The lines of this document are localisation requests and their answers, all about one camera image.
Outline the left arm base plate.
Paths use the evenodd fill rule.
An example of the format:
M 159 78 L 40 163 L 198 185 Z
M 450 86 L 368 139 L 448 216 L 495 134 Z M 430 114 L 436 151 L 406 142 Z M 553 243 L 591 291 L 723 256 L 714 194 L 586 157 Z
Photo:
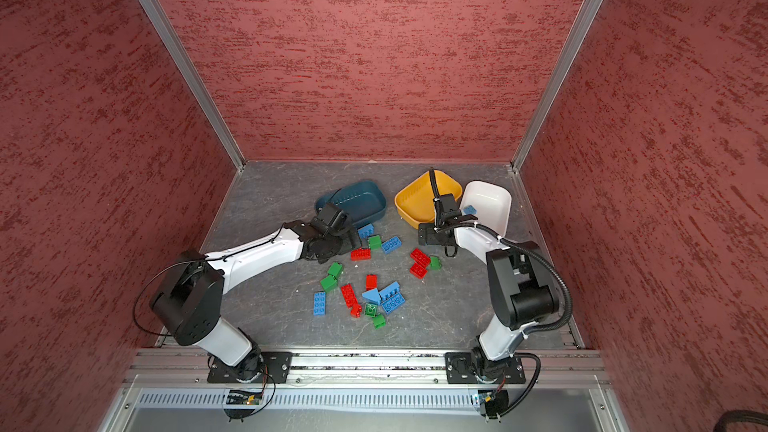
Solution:
M 208 355 L 207 382 L 211 384 L 243 384 L 270 381 L 283 384 L 289 374 L 293 354 L 290 352 L 250 352 L 240 363 L 230 366 L 218 357 Z

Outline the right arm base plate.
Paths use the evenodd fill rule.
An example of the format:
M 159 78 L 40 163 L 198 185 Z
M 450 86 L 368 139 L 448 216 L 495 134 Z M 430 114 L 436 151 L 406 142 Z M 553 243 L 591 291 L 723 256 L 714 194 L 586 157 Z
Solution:
M 449 384 L 505 384 L 526 382 L 521 360 L 507 357 L 498 361 L 487 359 L 480 349 L 470 352 L 448 352 L 444 355 Z

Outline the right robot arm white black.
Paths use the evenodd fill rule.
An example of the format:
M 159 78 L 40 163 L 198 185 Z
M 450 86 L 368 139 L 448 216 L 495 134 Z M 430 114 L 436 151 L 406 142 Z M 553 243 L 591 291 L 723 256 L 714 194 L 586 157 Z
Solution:
M 572 318 L 570 290 L 536 243 L 514 242 L 473 215 L 442 225 L 422 223 L 418 240 L 467 250 L 486 265 L 494 317 L 473 351 L 477 369 L 512 358 L 529 336 L 558 330 Z

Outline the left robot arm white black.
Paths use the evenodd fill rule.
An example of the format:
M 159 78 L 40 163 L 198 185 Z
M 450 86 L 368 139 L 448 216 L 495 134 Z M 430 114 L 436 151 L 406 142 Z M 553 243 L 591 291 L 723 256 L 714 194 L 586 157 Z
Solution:
M 241 283 L 298 260 L 320 264 L 361 246 L 349 214 L 326 204 L 309 221 L 283 223 L 255 241 L 218 252 L 190 250 L 158 274 L 149 307 L 181 346 L 209 353 L 240 382 L 262 371 L 257 343 L 221 315 L 223 297 Z

